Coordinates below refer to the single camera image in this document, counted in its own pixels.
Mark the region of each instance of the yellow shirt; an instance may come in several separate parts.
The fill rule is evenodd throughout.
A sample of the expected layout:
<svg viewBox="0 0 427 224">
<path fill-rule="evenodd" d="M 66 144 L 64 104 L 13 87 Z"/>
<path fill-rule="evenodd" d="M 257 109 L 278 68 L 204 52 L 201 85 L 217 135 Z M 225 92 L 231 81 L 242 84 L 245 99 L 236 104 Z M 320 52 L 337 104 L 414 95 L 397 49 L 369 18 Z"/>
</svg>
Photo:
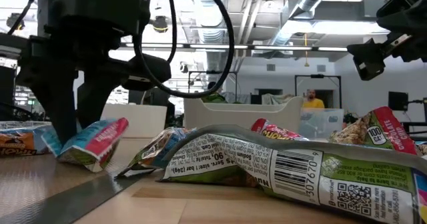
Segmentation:
<svg viewBox="0 0 427 224">
<path fill-rule="evenodd" d="M 302 105 L 304 108 L 325 108 L 323 101 L 315 98 L 313 101 L 305 101 Z"/>
</svg>

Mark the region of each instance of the qr code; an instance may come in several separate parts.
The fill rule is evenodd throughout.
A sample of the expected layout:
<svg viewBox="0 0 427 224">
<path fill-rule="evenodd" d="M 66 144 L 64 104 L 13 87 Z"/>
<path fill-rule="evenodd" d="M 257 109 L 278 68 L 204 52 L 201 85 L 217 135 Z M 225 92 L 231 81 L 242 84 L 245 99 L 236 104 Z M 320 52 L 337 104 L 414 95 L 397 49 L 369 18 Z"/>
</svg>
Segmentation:
<svg viewBox="0 0 427 224">
<path fill-rule="evenodd" d="M 338 207 L 371 216 L 371 188 L 358 185 L 338 184 Z"/>
</svg>

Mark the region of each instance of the white plastic bin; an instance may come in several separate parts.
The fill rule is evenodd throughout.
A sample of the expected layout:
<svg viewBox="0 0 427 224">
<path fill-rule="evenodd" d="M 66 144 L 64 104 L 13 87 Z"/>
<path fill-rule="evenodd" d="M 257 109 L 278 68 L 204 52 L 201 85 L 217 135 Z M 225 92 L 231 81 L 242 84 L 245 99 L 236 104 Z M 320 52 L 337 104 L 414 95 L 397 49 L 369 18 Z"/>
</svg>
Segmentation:
<svg viewBox="0 0 427 224">
<path fill-rule="evenodd" d="M 298 133 L 308 139 L 327 139 L 342 130 L 343 119 L 343 109 L 302 108 Z"/>
<path fill-rule="evenodd" d="M 129 121 L 123 137 L 151 139 L 165 128 L 166 107 L 106 104 L 101 119 L 122 117 Z"/>
<path fill-rule="evenodd" d="M 283 105 L 203 103 L 201 99 L 184 99 L 184 125 L 202 128 L 228 124 L 250 129 L 256 120 L 265 118 L 279 127 L 298 131 L 303 102 L 302 97 L 294 97 Z"/>
</svg>

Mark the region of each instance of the ceiling duct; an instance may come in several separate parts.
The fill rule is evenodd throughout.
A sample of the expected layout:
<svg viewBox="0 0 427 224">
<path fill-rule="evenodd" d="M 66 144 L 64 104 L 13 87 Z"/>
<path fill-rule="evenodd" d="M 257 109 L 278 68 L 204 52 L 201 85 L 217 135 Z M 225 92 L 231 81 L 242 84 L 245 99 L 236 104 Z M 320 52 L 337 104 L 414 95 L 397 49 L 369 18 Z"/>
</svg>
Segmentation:
<svg viewBox="0 0 427 224">
<path fill-rule="evenodd" d="M 218 6 L 214 0 L 194 0 L 196 12 L 197 25 L 201 27 L 207 27 L 205 29 L 198 30 L 199 39 L 205 44 L 218 44 L 224 43 L 224 30 L 215 29 L 221 27 L 224 24 L 224 20 Z M 222 71 L 224 69 L 224 63 L 226 59 L 226 52 L 207 52 L 207 70 Z M 209 80 L 218 78 L 214 75 Z"/>
<path fill-rule="evenodd" d="M 292 36 L 292 32 L 287 30 L 286 23 L 290 18 L 293 19 L 312 19 L 314 9 L 322 0 L 288 0 L 282 9 L 282 28 L 272 38 L 269 45 L 285 45 Z"/>
</svg>

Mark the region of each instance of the snack wrapper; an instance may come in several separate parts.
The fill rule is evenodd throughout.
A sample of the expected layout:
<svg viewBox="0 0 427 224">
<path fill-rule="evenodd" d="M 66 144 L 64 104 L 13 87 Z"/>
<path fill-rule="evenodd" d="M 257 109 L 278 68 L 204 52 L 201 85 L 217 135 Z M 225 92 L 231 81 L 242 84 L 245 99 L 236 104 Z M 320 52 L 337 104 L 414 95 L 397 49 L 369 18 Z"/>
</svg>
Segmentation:
<svg viewBox="0 0 427 224">
<path fill-rule="evenodd" d="M 0 156 L 49 153 L 41 136 L 52 128 L 50 122 L 0 122 Z"/>
<path fill-rule="evenodd" d="M 177 127 L 168 127 L 163 130 L 136 154 L 127 168 L 118 176 L 131 176 L 145 173 L 147 170 L 166 168 L 168 162 L 162 160 L 166 153 L 194 130 Z"/>
<path fill-rule="evenodd" d="M 424 158 L 427 158 L 427 142 L 419 141 L 415 143 Z"/>
<path fill-rule="evenodd" d="M 84 165 L 98 172 L 108 165 L 128 125 L 125 118 L 97 121 L 70 138 L 64 146 L 53 129 L 43 134 L 42 139 L 58 161 Z"/>
<path fill-rule="evenodd" d="M 306 139 L 305 137 L 302 137 L 297 133 L 294 133 L 292 131 L 288 131 L 284 128 L 270 124 L 268 120 L 263 118 L 258 119 L 252 125 L 251 130 L 271 139 L 309 141 L 308 139 Z"/>
<path fill-rule="evenodd" d="M 369 112 L 344 130 L 331 134 L 329 141 L 420 155 L 415 142 L 406 134 L 389 107 L 380 107 Z"/>
<path fill-rule="evenodd" d="M 162 181 L 227 183 L 221 180 L 238 169 L 274 197 L 381 223 L 427 221 L 427 160 L 416 155 L 362 145 L 302 145 L 216 125 L 190 133 L 163 160 L 169 164 Z"/>
<path fill-rule="evenodd" d="M 173 149 L 175 146 L 186 138 L 187 135 L 193 133 L 195 129 L 187 130 L 183 128 L 170 127 L 162 131 L 157 137 L 155 137 L 147 147 L 143 148 L 133 158 L 132 162 L 128 167 L 122 171 L 118 177 L 129 177 L 141 173 L 149 173 L 154 169 L 167 169 L 170 165 L 169 161 L 165 161 L 164 157 Z M 239 187 L 256 187 L 258 183 L 256 180 L 246 173 L 242 168 L 234 165 L 231 159 L 224 159 L 223 153 L 215 153 L 216 146 L 209 145 L 206 143 L 203 147 L 196 147 L 198 152 L 188 153 L 192 158 L 201 162 L 209 163 L 209 165 L 227 165 L 233 163 L 230 168 L 218 169 L 212 173 L 205 173 L 198 175 L 195 179 L 194 176 L 189 176 L 185 182 L 191 183 L 211 183 L 219 185 L 230 185 Z M 183 167 L 185 163 L 190 160 L 187 155 L 180 154 L 172 158 L 171 163 L 177 163 L 178 167 L 173 168 L 171 171 L 174 173 L 185 173 L 185 168 L 189 168 L 193 171 L 198 169 L 204 170 L 206 166 L 203 165 L 191 165 Z"/>
</svg>

